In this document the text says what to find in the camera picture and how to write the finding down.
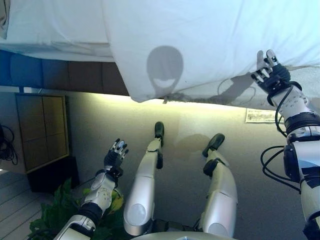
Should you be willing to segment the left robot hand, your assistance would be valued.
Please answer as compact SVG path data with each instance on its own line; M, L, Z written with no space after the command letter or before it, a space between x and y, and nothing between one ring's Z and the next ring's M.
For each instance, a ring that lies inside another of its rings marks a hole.
M124 140L119 138L113 143L108 153L104 157L104 170L107 174L114 178L119 178L123 175L121 164L123 163L129 150Z

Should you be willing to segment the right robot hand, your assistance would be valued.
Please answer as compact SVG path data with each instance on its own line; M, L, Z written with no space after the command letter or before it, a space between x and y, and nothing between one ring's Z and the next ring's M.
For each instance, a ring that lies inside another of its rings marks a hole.
M267 94L273 95L289 86L291 79L289 71L279 63L274 51L268 49L259 57L257 70L251 73L251 78Z

